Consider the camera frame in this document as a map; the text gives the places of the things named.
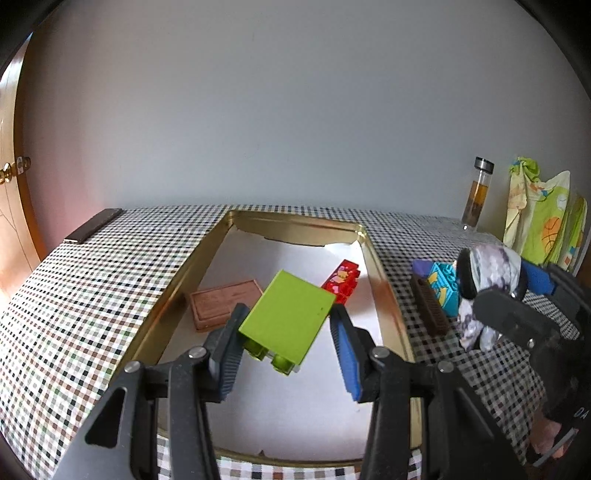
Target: smartphone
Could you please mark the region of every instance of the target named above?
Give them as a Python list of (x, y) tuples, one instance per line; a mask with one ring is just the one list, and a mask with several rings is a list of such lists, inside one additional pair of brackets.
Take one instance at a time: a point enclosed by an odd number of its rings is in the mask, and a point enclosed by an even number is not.
[(107, 223), (121, 215), (121, 212), (123, 212), (121, 208), (106, 208), (86, 223), (80, 225), (70, 235), (64, 238), (64, 242), (67, 244), (83, 244)]

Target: white paper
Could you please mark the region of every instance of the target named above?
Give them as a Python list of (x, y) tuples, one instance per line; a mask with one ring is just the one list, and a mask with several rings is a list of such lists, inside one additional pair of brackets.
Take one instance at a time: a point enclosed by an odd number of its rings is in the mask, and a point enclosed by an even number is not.
[[(267, 240), (232, 228), (210, 265), (200, 289), (256, 279), (264, 290), (283, 269), (322, 285), (342, 260), (359, 264), (359, 283), (347, 311), (353, 324), (367, 329), (382, 344), (374, 298), (361, 246), (332, 244), (305, 247)], [(176, 358), (207, 334), (197, 334), (187, 311), (161, 362)], [(222, 404), (207, 404), (216, 447), (288, 460), (349, 460), (365, 451), (371, 404), (355, 403), (340, 372), (326, 321), (299, 372), (276, 372), (269, 359), (252, 359), (246, 352), (232, 392)], [(165, 415), (161, 409), (161, 427)]]

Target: green lego brick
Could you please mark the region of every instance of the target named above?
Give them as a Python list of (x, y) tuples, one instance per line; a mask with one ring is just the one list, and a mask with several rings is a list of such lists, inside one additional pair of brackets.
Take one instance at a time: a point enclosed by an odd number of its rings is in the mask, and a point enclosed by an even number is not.
[(271, 351), (273, 367), (288, 375), (303, 362), (335, 298), (281, 270), (240, 326), (246, 350), (259, 360)]

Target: wooden door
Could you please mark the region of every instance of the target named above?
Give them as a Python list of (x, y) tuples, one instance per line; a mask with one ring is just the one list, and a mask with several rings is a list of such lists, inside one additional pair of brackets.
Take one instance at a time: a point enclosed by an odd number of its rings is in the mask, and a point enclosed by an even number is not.
[(8, 164), (0, 171), (0, 312), (45, 254), (27, 176), (17, 167), (23, 156), (17, 89), (27, 46), (28, 40), (0, 80), (0, 168)]

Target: brown liquid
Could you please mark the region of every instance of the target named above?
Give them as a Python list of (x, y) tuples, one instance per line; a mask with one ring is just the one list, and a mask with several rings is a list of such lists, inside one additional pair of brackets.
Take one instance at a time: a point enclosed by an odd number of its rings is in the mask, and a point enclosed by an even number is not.
[(462, 225), (469, 225), (475, 227), (478, 223), (482, 206), (486, 200), (486, 193), (488, 187), (477, 181), (472, 182), (472, 188), (470, 189), (470, 195), (468, 195), (468, 201), (466, 202), (466, 208), (464, 208), (464, 215), (462, 215)]

